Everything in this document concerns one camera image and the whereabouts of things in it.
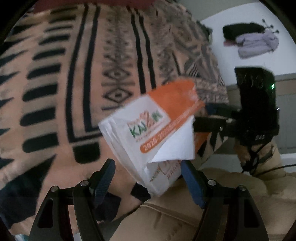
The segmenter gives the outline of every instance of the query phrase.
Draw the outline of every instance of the orange and white booklet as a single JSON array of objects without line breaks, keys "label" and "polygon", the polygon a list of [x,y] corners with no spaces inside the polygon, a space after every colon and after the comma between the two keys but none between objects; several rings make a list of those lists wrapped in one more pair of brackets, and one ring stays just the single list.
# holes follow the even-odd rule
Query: orange and white booklet
[{"label": "orange and white booklet", "polygon": [[162,195],[193,160],[207,135],[193,133],[204,107],[191,80],[161,86],[114,112],[99,128],[120,163],[152,195]]}]

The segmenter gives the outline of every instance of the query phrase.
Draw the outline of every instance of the pink fabric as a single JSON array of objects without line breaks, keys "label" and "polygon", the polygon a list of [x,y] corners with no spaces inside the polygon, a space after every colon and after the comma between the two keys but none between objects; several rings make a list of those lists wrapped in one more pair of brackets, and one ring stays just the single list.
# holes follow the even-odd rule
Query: pink fabric
[{"label": "pink fabric", "polygon": [[232,41],[232,40],[225,40],[223,45],[225,47],[228,47],[228,46],[233,46],[233,45],[236,45],[236,42],[235,41]]}]

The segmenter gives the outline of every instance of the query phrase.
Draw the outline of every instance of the black cable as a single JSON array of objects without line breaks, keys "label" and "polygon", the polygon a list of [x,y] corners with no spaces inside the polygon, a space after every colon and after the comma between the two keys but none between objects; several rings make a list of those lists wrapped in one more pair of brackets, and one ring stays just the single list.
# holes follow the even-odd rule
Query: black cable
[{"label": "black cable", "polygon": [[296,167],[296,164],[291,164],[291,165],[285,165],[285,166],[282,166],[282,167],[275,167],[275,168],[272,168],[270,170],[267,170],[267,171],[264,171],[264,172],[261,172],[257,175],[254,175],[254,177],[258,177],[258,176],[261,176],[263,174],[266,174],[268,172],[271,172],[271,171],[275,171],[275,170],[279,170],[279,169],[282,169],[282,168],[286,168],[286,167]]},{"label": "black cable", "polygon": [[268,143],[262,145],[257,151],[253,151],[251,148],[252,147],[248,147],[248,152],[250,154],[250,160],[248,160],[246,162],[246,164],[242,167],[243,171],[242,173],[244,172],[250,172],[250,174],[254,173],[258,167],[258,165],[260,164],[260,159],[259,159],[259,155],[258,153],[267,145]]}]

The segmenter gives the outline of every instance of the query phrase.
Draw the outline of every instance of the diamond motif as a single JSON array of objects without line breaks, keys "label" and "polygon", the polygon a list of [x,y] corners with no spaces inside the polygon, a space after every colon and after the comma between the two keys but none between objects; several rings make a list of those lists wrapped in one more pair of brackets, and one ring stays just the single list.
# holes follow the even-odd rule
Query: diamond motif
[{"label": "diamond motif", "polygon": [[126,99],[128,99],[132,95],[133,95],[133,93],[131,93],[127,90],[124,90],[122,88],[116,88],[116,89],[113,89],[113,90],[107,92],[104,95],[104,98],[111,100],[117,104],[121,104],[122,102],[124,102]]},{"label": "diamond motif", "polygon": [[115,51],[114,54],[105,54],[104,57],[116,63],[123,63],[130,59],[130,56],[120,51]]},{"label": "diamond motif", "polygon": [[113,80],[121,81],[126,79],[131,74],[120,67],[115,67],[104,71],[103,75]]}]

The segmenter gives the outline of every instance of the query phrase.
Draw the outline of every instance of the patterned blanket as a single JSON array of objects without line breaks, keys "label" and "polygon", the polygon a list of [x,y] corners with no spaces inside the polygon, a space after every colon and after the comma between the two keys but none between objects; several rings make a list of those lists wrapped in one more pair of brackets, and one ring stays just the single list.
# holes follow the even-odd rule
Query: patterned blanket
[{"label": "patterned blanket", "polygon": [[[157,86],[190,76],[206,103],[227,103],[217,60],[180,5],[157,0],[145,11],[74,5],[21,19],[0,47],[0,217],[29,234],[50,187],[73,187],[107,158],[116,173],[98,221],[150,198],[120,165],[98,122]],[[205,161],[222,143],[209,135]],[[78,231],[73,207],[73,232]]]}]

